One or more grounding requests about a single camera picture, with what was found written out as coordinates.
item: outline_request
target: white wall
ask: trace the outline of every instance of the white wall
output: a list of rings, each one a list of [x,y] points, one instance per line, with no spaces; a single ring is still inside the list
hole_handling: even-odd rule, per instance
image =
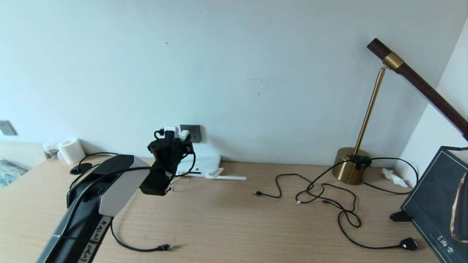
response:
[[[468,20],[436,90],[463,116],[468,118]],[[441,146],[467,147],[468,142],[432,105],[427,105],[400,158],[424,173]],[[403,162],[395,166],[414,186],[412,169]]]
[[[329,165],[354,146],[378,37],[436,86],[466,0],[0,1],[0,119],[42,143],[150,156],[165,125],[202,153]],[[426,101],[388,72],[362,149],[399,156]]]

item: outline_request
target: tissue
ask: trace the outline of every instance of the tissue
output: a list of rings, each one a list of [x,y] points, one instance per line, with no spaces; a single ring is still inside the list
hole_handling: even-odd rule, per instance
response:
[[[385,176],[385,178],[392,180],[394,184],[398,184],[403,187],[408,187],[408,185],[405,183],[403,179],[393,174],[392,170],[387,170],[385,168],[382,168],[382,173]]]

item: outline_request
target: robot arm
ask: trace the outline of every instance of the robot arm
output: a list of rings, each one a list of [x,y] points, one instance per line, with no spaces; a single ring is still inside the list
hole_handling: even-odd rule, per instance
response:
[[[158,133],[162,136],[148,146],[156,159],[152,166],[133,155],[117,155],[69,190],[68,210],[38,263],[92,262],[111,220],[138,188],[148,195],[164,196],[170,191],[177,166],[194,154],[193,147],[187,131],[176,137],[177,128],[165,127]]]

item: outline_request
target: gray wall socket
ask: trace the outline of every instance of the gray wall socket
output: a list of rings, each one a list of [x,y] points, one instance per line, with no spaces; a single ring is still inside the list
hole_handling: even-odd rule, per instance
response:
[[[3,135],[17,135],[9,121],[0,121],[0,130],[3,133]]]
[[[200,130],[200,125],[188,125],[181,124],[180,130],[188,130],[190,133],[191,142],[201,142],[202,141],[202,132]]]

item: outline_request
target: brass lamp base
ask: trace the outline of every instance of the brass lamp base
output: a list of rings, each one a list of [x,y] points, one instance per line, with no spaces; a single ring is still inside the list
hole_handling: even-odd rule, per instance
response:
[[[336,154],[335,164],[349,160],[350,158],[348,155],[352,155],[353,152],[354,148],[351,147],[339,149],[338,153]],[[358,151],[358,155],[371,157],[368,153],[361,150]],[[354,163],[345,162],[333,168],[331,172],[336,179],[344,183],[360,184],[361,180],[364,180],[367,174],[367,170],[368,169],[364,168],[364,166],[361,166],[360,170],[356,170],[356,165]]]

